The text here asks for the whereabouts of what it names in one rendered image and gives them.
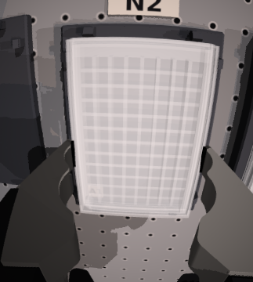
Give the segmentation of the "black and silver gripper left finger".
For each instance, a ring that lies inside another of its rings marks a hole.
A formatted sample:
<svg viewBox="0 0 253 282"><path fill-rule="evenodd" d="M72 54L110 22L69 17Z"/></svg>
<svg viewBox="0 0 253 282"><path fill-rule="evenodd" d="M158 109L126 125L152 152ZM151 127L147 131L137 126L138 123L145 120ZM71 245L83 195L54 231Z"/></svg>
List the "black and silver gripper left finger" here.
<svg viewBox="0 0 253 282"><path fill-rule="evenodd" d="M80 261L67 139L0 201L0 282L68 282Z"/></svg>

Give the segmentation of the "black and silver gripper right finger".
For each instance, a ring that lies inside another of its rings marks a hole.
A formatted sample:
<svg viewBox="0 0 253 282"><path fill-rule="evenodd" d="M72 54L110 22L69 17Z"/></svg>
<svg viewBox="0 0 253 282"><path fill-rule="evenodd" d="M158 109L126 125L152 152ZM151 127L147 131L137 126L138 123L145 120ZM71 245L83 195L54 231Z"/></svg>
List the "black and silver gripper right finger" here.
<svg viewBox="0 0 253 282"><path fill-rule="evenodd" d="M206 215L188 266L199 282L253 282L253 193L209 145L203 146L200 173Z"/></svg>

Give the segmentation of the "grey perforated base plate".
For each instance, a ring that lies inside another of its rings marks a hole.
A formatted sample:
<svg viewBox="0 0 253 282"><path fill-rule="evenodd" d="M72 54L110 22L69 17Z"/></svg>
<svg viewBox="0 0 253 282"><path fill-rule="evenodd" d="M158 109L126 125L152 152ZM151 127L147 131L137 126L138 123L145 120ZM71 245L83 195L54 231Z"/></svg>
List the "grey perforated base plate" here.
<svg viewBox="0 0 253 282"><path fill-rule="evenodd" d="M74 24L155 24L222 32L219 92L209 146L229 164L248 86L253 51L253 0L179 0L179 18L108 15L108 0L0 0L0 20L31 15L34 72L46 157L67 140L60 62L61 27ZM94 282L177 282L188 266L191 244L206 210L189 218L140 218L74 214L80 261Z"/></svg>

